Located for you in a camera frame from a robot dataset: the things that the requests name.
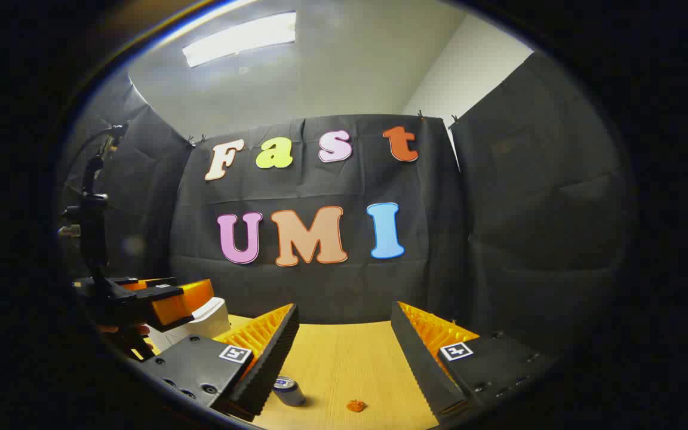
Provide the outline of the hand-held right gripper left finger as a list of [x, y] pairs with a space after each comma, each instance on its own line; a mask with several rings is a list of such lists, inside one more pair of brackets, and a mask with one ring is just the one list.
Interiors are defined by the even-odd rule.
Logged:
[[299, 329], [287, 304], [224, 334], [191, 335], [137, 367], [190, 403], [251, 422], [262, 413]]

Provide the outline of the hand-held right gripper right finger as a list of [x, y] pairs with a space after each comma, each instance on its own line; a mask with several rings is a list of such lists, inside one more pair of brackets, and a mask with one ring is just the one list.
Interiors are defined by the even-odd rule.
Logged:
[[556, 357], [501, 332], [479, 335], [396, 300], [391, 329], [442, 426], [488, 414], [542, 379]]

